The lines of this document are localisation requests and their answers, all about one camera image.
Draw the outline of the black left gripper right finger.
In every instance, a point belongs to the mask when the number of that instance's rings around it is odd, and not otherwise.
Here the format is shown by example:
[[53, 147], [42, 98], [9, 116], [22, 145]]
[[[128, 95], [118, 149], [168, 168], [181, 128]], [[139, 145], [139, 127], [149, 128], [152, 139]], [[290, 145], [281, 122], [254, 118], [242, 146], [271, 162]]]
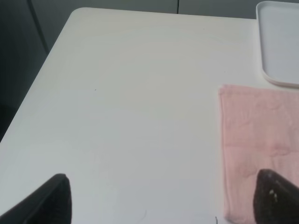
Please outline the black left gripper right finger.
[[271, 169], [257, 174], [253, 198], [257, 224], [297, 224], [299, 222], [299, 188]]

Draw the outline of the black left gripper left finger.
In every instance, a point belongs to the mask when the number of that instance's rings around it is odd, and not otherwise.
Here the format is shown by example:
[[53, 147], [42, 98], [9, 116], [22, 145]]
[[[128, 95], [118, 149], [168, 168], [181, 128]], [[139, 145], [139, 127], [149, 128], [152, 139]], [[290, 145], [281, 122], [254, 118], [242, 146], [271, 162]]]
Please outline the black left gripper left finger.
[[52, 176], [0, 216], [2, 224], [70, 224], [71, 220], [71, 186], [65, 174]]

